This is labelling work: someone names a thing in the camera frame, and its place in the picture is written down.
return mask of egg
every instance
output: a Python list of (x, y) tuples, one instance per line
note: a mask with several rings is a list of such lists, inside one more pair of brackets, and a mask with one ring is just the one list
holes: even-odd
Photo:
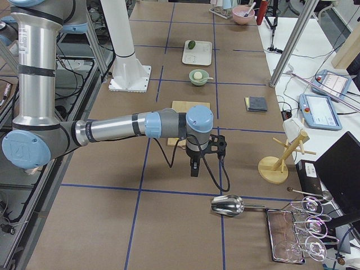
[(193, 74), (194, 80), (201, 80), (203, 78), (203, 74), (200, 71), (197, 71)]

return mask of black monitor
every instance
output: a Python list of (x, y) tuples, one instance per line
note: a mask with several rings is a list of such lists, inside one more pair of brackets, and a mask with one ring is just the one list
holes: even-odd
[[(332, 222), (334, 227), (360, 220), (360, 142), (350, 132), (346, 132), (314, 166), (321, 181), (347, 216), (335, 219)], [(355, 234), (359, 236), (360, 221), (352, 225)]]

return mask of spoon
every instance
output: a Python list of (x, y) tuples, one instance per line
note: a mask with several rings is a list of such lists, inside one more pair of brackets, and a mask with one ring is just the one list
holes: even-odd
[(195, 81), (197, 81), (197, 82), (202, 82), (202, 81), (204, 81), (204, 80), (213, 80), (214, 78), (212, 78), (212, 77), (207, 77), (207, 78), (202, 78), (202, 79), (200, 79), (200, 80), (195, 80)]
[(315, 196), (315, 197), (322, 197), (322, 200), (325, 201), (332, 201), (333, 200), (333, 196), (330, 194), (330, 192), (328, 190), (324, 190), (322, 192), (322, 195), (319, 194), (313, 194), (313, 193), (307, 193), (307, 192), (303, 192), (303, 191), (298, 191), (293, 189), (292, 187), (287, 187), (287, 191), (289, 192), (297, 192), (297, 193), (301, 193), (301, 194), (305, 194), (305, 195), (311, 195), (311, 196)]
[(211, 209), (213, 212), (234, 217), (241, 214), (245, 208), (251, 209), (265, 209), (266, 206), (262, 204), (244, 204), (244, 201), (237, 195), (223, 195), (212, 199)]
[(250, 7), (249, 10), (246, 12), (246, 14), (244, 15), (244, 17), (248, 17), (249, 13), (253, 10), (253, 8), (255, 7), (256, 4), (257, 4), (257, 3), (254, 2), (254, 3), (251, 5), (251, 7)]

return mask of blue tablet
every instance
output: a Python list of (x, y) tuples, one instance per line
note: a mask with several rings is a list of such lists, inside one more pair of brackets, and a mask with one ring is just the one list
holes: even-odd
[(330, 97), (301, 94), (299, 106), (309, 127), (330, 131), (343, 128)]
[[(350, 76), (335, 74), (327, 69), (321, 70), (316, 74), (315, 78), (312, 79), (313, 84), (323, 89), (326, 93), (330, 93), (342, 100), (350, 87), (351, 81)], [(325, 95), (325, 93), (314, 87), (312, 87), (312, 91)]]

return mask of label sticker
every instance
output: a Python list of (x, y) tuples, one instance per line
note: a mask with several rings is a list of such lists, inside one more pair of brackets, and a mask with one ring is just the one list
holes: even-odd
[(29, 53), (28, 31), (25, 28), (19, 28), (19, 53)]
[(316, 170), (314, 164), (312, 163), (305, 163), (305, 170), (307, 177), (314, 177), (316, 178)]

